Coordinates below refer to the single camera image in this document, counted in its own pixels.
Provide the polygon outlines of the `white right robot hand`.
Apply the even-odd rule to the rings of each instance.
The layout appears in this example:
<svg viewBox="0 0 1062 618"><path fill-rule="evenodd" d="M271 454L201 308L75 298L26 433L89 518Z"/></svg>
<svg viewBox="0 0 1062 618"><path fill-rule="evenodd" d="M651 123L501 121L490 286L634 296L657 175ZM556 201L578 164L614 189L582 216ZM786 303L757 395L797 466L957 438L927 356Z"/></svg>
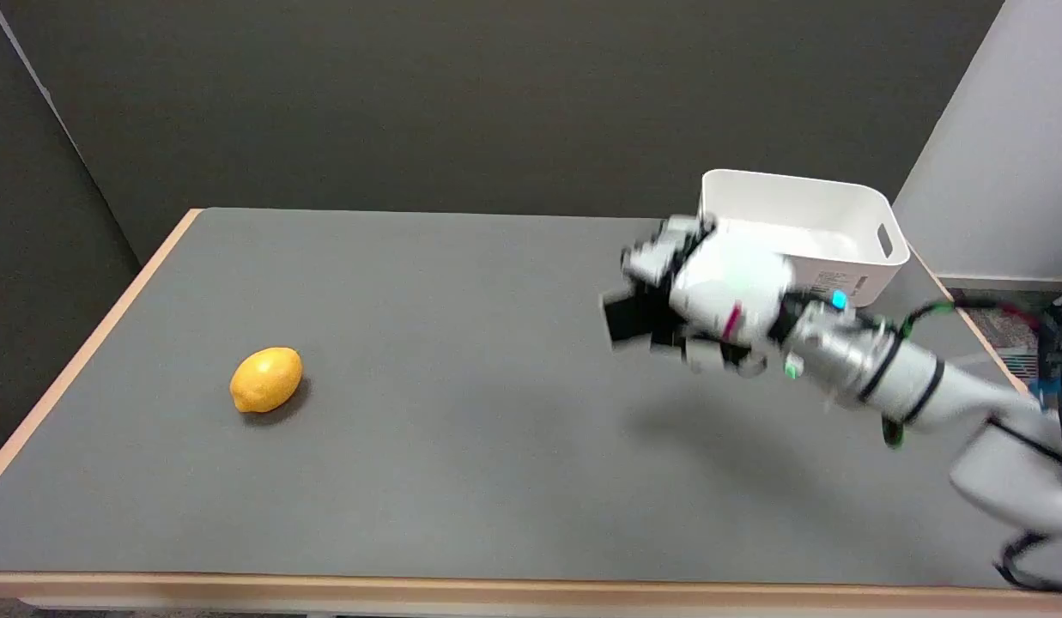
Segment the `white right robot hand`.
<svg viewBox="0 0 1062 618"><path fill-rule="evenodd" d="M647 340L699 372L761 375L768 336L794 286L789 259L724 230L712 218L673 214L621 253L628 292L602 301L613 347Z"/></svg>

